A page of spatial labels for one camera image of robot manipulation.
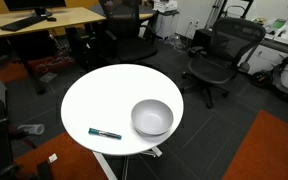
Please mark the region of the black office chair at desk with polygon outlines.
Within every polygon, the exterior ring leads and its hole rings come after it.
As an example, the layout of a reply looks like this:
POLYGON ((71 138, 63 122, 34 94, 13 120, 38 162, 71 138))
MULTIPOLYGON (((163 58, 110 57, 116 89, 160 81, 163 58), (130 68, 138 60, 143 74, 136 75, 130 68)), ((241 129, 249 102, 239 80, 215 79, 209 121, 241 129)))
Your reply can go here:
POLYGON ((142 25, 139 0, 99 0, 104 11, 104 52, 109 60, 131 63, 157 54, 155 31, 142 25))

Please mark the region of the wooden desk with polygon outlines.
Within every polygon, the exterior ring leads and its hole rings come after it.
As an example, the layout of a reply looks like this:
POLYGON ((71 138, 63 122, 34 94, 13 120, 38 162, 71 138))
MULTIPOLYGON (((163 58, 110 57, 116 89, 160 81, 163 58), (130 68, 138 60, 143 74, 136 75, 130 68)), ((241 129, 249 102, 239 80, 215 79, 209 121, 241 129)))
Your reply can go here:
POLYGON ((45 86, 29 65, 29 61, 51 56, 55 45, 49 39, 51 29, 83 24, 90 27, 93 22, 101 22, 104 17, 84 7, 55 8, 39 16, 36 11, 19 11, 0 14, 0 37, 10 43, 12 49, 30 75, 38 94, 45 92, 45 86))

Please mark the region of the white cabinet with counter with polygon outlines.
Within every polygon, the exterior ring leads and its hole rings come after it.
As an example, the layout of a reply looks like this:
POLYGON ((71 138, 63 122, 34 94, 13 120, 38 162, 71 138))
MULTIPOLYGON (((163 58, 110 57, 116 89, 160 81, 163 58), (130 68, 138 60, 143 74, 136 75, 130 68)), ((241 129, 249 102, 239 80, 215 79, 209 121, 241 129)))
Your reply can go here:
MULTIPOLYGON (((251 76, 261 70, 270 71, 288 56, 288 43, 281 42, 281 34, 287 29, 284 19, 267 21, 254 18, 252 22, 262 26, 265 30, 263 40, 248 50, 238 63, 239 70, 251 76)), ((281 75, 282 84, 288 88, 288 65, 281 75)))

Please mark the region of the clear plastic cup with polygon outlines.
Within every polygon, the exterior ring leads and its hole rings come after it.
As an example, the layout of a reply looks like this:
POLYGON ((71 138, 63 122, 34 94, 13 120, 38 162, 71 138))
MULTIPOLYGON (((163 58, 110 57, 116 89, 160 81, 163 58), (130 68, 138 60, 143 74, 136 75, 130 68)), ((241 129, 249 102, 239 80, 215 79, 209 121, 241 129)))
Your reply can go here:
POLYGON ((26 124, 20 125, 18 130, 23 130, 30 135, 41 135, 45 130, 45 126, 43 124, 26 124))

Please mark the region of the black mesh office chair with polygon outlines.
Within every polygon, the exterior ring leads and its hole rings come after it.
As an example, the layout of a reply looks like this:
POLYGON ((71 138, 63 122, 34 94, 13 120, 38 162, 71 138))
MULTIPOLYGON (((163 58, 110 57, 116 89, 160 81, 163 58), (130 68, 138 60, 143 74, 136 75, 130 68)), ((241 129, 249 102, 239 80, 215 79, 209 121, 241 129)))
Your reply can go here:
POLYGON ((201 89, 208 95, 207 108, 214 104, 210 88, 222 90, 223 96, 227 97, 229 91, 222 84, 236 76, 242 56, 258 45, 265 34, 265 29, 252 21, 224 17, 213 24, 206 48, 195 46, 190 49, 189 71, 182 77, 190 76, 201 83, 201 89))

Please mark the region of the black keyboard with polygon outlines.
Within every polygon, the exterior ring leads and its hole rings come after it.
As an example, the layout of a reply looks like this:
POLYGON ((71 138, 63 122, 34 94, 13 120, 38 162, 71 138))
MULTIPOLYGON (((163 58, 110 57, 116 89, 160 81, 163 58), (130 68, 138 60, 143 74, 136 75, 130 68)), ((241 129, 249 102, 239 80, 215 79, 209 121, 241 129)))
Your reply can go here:
POLYGON ((46 17, 31 16, 22 20, 18 20, 9 24, 2 25, 0 26, 0 29, 4 31, 15 32, 15 31, 24 29, 26 27, 32 26, 34 24, 37 24, 45 20, 46 20, 46 17))

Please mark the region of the black computer mouse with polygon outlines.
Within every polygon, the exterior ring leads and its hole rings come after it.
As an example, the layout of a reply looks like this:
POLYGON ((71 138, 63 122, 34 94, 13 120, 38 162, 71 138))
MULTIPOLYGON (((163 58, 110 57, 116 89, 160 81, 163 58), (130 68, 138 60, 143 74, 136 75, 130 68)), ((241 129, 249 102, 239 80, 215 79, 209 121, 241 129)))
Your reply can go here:
POLYGON ((54 17, 49 17, 49 18, 47 18, 47 21, 48 21, 48 22, 56 22, 57 19, 54 18, 54 17))

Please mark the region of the black electric scooter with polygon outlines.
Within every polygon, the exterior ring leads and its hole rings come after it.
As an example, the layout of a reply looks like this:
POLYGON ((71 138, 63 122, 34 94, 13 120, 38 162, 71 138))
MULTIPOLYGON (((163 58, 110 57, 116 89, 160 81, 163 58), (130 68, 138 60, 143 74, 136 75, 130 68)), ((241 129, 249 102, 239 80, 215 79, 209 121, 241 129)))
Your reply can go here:
POLYGON ((285 67, 288 65, 288 56, 285 57, 280 64, 275 65, 270 71, 261 70, 254 73, 250 82, 260 88, 275 86, 280 92, 288 95, 288 88, 282 84, 281 75, 285 67))

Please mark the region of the teal marker pen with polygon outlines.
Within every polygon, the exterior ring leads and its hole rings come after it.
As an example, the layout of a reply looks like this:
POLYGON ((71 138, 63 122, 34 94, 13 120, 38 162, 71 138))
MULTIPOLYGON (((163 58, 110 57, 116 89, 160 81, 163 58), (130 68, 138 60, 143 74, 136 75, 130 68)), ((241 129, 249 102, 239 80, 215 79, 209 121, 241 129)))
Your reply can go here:
POLYGON ((98 135, 98 136, 103 136, 103 137, 108 137, 108 138, 113 138, 113 139, 117 139, 117 140, 121 140, 122 139, 121 135, 110 133, 110 132, 106 132, 106 131, 97 130, 97 129, 94 129, 94 128, 89 128, 88 134, 98 135))

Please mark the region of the black monitor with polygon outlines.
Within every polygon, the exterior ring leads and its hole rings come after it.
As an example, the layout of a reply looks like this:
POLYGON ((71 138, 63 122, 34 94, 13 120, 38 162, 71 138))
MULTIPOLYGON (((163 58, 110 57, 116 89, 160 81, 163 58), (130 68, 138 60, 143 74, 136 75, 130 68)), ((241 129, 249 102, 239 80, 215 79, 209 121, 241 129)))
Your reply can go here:
POLYGON ((37 16, 51 16, 47 8, 65 7, 65 0, 4 0, 9 11, 34 10, 37 16))

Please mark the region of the round white table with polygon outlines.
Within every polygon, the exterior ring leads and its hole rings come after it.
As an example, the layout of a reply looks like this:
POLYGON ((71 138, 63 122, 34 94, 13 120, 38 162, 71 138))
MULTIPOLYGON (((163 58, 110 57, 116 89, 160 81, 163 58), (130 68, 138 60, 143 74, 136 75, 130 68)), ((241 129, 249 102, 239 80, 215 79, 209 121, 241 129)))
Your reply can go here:
POLYGON ((109 65, 85 74, 68 89, 61 104, 61 120, 72 139, 93 152, 124 159, 122 180, 135 180, 130 175, 131 160, 167 141, 180 125, 183 112, 176 84, 155 69, 135 64, 109 65), (173 112, 174 121, 166 133, 147 135, 133 127, 132 108, 147 99, 164 102, 173 112), (89 128, 122 139, 88 134, 89 128))

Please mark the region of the white grey bowl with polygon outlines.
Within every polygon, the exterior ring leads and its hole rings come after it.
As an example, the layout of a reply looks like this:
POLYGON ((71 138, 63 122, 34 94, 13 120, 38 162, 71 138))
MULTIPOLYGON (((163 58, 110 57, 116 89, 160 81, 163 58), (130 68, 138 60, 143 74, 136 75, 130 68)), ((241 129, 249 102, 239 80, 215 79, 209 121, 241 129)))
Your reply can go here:
POLYGON ((138 102, 131 111, 133 127, 147 135, 166 133, 174 121, 173 112, 164 102, 147 99, 138 102))

